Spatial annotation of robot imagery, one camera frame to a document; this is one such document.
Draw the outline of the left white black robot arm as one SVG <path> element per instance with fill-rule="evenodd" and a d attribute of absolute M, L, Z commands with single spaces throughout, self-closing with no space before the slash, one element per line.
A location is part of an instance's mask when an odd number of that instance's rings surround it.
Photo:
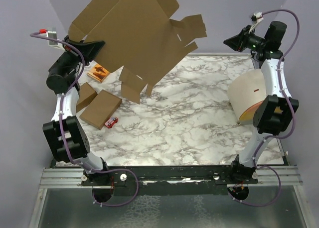
<path fill-rule="evenodd" d="M 50 122 L 42 126 L 44 136 L 57 162 L 72 163 L 83 168 L 84 182 L 110 185 L 112 176 L 103 158 L 90 151 L 88 138 L 76 116 L 82 70 L 105 45 L 103 40 L 75 42 L 66 36 L 61 41 L 64 52 L 49 68 L 46 84 L 57 96 L 56 109 Z"/>

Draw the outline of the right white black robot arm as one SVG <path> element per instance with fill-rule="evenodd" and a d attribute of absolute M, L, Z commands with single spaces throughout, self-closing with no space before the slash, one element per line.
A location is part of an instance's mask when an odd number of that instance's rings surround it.
<path fill-rule="evenodd" d="M 229 178 L 235 184 L 250 181 L 256 171 L 257 161 L 268 143 L 295 124 L 299 101 L 293 99 L 284 75 L 284 54 L 279 49 L 287 25 L 272 21 L 264 37 L 255 35 L 252 25 L 239 34 L 224 40 L 232 50 L 250 49 L 256 53 L 264 77 L 266 97 L 253 116 L 253 133 L 246 147 L 232 161 Z"/>

